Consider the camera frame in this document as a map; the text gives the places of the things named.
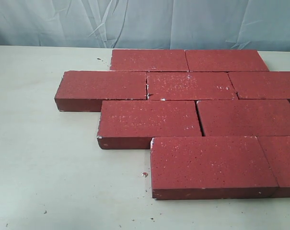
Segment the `red brick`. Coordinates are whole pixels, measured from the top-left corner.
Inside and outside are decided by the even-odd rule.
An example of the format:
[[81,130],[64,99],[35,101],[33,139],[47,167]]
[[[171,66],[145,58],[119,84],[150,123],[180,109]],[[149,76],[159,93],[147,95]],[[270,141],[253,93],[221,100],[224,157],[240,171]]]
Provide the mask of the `red brick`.
[[267,198],[278,189],[254,136],[154,138],[150,161],[157,200]]
[[290,71],[230,72],[239,99],[290,99]]
[[104,101],[97,141],[104,150],[146,150],[152,138],[201,135],[193,101]]
[[61,112],[100,112],[105,100],[147,99],[146,73],[66,71],[55,95]]
[[197,102],[205,136],[290,136],[287,100]]
[[147,94],[155,101],[238,99],[226,72],[149,72]]
[[144,72],[188,72],[184,50],[114,49],[110,70]]
[[290,136],[258,137],[278,183],[272,198],[290,197]]
[[256,50],[187,50],[190,72],[269,71]]

